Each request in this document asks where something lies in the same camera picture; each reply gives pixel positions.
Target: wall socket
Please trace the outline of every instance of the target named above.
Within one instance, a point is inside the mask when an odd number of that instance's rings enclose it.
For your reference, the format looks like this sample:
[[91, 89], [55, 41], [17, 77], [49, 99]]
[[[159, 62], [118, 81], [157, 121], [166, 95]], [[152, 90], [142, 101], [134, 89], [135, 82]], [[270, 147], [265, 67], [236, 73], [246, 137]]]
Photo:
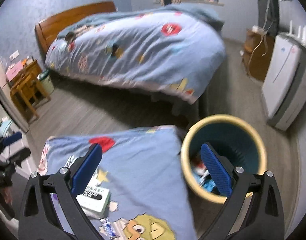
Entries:
[[19, 52], [15, 51], [10, 55], [10, 61], [14, 60], [17, 56], [19, 56]]

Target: floor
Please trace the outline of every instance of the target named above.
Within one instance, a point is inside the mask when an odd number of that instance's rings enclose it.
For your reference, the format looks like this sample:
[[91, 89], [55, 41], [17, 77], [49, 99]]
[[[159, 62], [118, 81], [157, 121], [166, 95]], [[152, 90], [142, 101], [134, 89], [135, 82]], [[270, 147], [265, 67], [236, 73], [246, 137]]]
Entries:
[[[228, 57], [215, 73], [207, 93], [209, 114], [231, 114], [249, 122], [262, 137], [282, 196], [286, 228], [296, 202], [298, 159], [292, 133], [282, 133], [265, 123], [260, 86], [245, 75], [239, 51], [241, 44], [225, 41]], [[145, 95], [61, 80], [52, 100], [38, 109], [40, 118], [30, 125], [28, 140], [38, 162], [45, 141], [51, 135], [97, 134], [140, 126], [175, 124], [185, 128], [187, 122], [172, 116], [171, 106], [150, 101]], [[200, 236], [211, 224], [221, 205], [201, 200], [189, 191], [195, 226]], [[246, 213], [245, 201], [232, 232], [238, 230]]]

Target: pink box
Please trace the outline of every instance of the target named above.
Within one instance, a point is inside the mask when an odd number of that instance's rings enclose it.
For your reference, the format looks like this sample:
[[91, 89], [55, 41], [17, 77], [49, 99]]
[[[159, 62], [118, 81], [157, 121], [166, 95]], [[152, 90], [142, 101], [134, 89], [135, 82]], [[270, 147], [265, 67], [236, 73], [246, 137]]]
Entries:
[[8, 80], [11, 81], [21, 69], [23, 69], [21, 61], [16, 63], [12, 68], [8, 69], [6, 73]]

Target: yellow trash can rim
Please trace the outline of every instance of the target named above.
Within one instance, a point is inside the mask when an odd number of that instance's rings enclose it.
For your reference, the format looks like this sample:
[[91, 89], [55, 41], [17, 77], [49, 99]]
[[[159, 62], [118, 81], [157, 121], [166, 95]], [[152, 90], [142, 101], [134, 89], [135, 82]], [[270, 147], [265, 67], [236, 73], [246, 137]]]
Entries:
[[248, 124], [247, 122], [245, 122], [244, 120], [238, 117], [228, 114], [216, 114], [200, 120], [191, 127], [191, 129], [184, 138], [181, 149], [181, 166], [186, 182], [189, 185], [189, 187], [201, 198], [204, 198], [214, 203], [224, 204], [224, 202], [226, 201], [226, 197], [208, 192], [199, 186], [199, 184], [192, 175], [192, 169], [190, 165], [190, 155], [189, 155], [190, 143], [194, 135], [201, 128], [203, 128], [208, 124], [221, 123], [221, 122], [236, 125], [251, 136], [251, 138], [253, 139], [256, 145], [256, 149], [258, 152], [258, 172], [257, 172], [258, 174], [262, 175], [266, 171], [267, 156], [266, 156], [266, 149], [264, 143], [261, 137], [259, 136], [259, 134], [257, 133], [257, 131], [250, 124]]

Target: silver screw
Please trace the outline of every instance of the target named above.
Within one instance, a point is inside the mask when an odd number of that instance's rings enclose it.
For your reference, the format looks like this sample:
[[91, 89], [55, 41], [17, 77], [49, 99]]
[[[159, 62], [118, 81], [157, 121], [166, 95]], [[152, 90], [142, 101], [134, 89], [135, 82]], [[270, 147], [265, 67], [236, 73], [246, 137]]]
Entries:
[[30, 177], [35, 178], [37, 175], [38, 175], [38, 173], [36, 171], [34, 171], [34, 172], [31, 173]]
[[266, 174], [267, 174], [267, 176], [269, 176], [269, 177], [273, 177], [273, 172], [271, 172], [271, 171], [267, 171]]
[[66, 174], [68, 172], [68, 168], [67, 167], [63, 167], [60, 169], [60, 173], [61, 174]]
[[244, 169], [240, 166], [236, 167], [235, 170], [236, 170], [237, 173], [243, 173], [244, 172]]

